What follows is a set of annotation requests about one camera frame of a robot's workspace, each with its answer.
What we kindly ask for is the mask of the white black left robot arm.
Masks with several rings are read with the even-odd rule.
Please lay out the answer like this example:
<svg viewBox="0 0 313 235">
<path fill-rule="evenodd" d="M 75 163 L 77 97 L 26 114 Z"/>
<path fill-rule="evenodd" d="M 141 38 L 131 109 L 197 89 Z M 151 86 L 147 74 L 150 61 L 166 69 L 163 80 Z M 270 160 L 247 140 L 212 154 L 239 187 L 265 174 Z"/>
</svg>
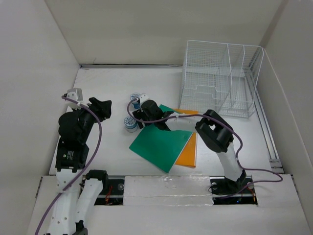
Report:
<svg viewBox="0 0 313 235">
<path fill-rule="evenodd" d="M 94 124 L 110 118 L 112 102 L 92 97 L 84 105 L 70 100 L 76 107 L 59 118 L 59 142 L 56 154 L 58 194 L 49 205 L 52 210 L 48 235 L 86 235 L 87 219 L 99 194 L 109 189 L 105 170 L 84 171 L 90 165 L 87 139 Z"/>
</svg>

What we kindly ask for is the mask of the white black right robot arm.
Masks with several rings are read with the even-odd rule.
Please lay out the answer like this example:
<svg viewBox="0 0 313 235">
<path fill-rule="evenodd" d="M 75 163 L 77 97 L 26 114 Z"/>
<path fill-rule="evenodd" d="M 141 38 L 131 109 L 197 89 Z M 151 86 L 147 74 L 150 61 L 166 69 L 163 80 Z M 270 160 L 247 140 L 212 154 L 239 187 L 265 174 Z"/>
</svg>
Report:
<svg viewBox="0 0 313 235">
<path fill-rule="evenodd" d="M 153 124 L 161 131 L 189 131 L 197 133 L 206 147 L 215 152 L 224 169 L 222 188 L 225 193 L 237 193 L 244 187 L 246 171 L 239 166 L 234 150 L 233 128 L 214 110 L 204 114 L 184 115 L 175 111 L 163 111 L 155 101 L 135 97 L 131 103 L 140 107 L 132 112 L 139 127 Z"/>
</svg>

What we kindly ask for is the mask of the blue pin jar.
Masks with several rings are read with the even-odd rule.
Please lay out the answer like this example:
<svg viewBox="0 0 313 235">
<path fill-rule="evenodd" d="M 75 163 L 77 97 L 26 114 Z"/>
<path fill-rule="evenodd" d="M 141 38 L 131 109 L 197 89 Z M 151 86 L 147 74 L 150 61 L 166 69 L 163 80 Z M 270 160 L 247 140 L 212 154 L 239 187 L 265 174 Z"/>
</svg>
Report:
<svg viewBox="0 0 313 235">
<path fill-rule="evenodd" d="M 125 129 L 130 133 L 133 133 L 138 129 L 136 120 L 131 116 L 127 116 L 124 118 L 124 126 Z"/>
<path fill-rule="evenodd" d="M 140 96 L 141 96 L 140 93 L 132 93 L 130 95 L 131 104 L 135 109 L 140 108 Z"/>
</svg>

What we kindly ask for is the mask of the green clip file folder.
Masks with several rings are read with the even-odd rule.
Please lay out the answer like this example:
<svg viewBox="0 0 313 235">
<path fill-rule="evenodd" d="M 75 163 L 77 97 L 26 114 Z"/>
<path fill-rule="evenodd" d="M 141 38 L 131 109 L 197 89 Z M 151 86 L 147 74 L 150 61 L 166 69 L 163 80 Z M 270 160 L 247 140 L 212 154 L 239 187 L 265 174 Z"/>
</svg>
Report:
<svg viewBox="0 0 313 235">
<path fill-rule="evenodd" d="M 191 134 L 190 131 L 162 131 L 151 124 L 140 131 L 129 149 L 168 173 L 175 165 Z"/>
</svg>

